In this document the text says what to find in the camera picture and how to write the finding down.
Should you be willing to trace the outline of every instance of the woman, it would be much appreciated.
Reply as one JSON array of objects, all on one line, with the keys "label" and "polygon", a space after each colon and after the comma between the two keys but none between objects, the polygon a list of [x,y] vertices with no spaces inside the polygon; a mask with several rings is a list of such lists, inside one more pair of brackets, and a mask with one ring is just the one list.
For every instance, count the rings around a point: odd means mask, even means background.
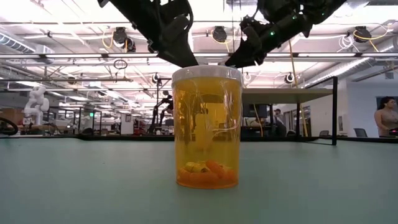
[{"label": "woman", "polygon": [[396,103],[393,97],[384,97],[381,99],[379,108],[374,114],[380,138],[392,137],[389,131],[393,128],[398,128],[398,113],[394,111]]}]

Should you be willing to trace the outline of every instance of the monitor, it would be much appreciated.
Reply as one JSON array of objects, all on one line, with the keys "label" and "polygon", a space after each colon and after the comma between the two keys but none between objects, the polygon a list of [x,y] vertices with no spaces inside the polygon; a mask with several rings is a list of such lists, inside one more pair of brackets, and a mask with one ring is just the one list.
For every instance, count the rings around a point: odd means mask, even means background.
[{"label": "monitor", "polygon": [[[255,105],[259,118],[267,118],[268,105]],[[245,118],[255,118],[256,111],[253,104],[243,104],[243,116]]]}]

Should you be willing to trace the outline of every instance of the white humanoid robot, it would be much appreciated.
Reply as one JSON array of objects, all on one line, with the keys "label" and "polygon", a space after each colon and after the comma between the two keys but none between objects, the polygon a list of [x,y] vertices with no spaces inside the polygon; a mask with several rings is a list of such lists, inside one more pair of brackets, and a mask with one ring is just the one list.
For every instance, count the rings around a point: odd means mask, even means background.
[{"label": "white humanoid robot", "polygon": [[41,125],[43,120],[43,111],[48,111],[50,107],[49,100],[44,98],[46,89],[44,86],[33,87],[29,93],[29,101],[25,105],[24,125],[29,125],[32,122],[32,115],[36,117],[35,124]]}]

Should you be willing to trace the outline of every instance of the person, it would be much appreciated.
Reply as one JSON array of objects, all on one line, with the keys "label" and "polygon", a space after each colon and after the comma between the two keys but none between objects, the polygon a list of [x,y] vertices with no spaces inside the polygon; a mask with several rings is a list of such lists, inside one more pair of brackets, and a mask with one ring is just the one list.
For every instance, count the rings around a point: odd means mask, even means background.
[{"label": "person", "polygon": [[379,108],[374,114],[380,138],[392,137],[389,131],[398,128],[398,113],[394,111],[396,104],[395,99],[390,96],[386,96],[380,101]]},{"label": "person", "polygon": [[275,110],[275,117],[279,118],[279,121],[282,122],[282,124],[285,124],[285,117],[280,112],[280,109]]}]

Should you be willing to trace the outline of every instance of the shelf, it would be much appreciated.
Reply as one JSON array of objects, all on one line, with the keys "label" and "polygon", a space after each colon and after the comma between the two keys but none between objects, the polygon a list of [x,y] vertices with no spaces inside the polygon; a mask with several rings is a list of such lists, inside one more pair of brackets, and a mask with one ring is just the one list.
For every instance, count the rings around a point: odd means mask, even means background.
[{"label": "shelf", "polygon": [[327,89],[280,89],[280,88],[246,88],[243,89],[244,104],[296,104],[316,100],[332,94]]}]

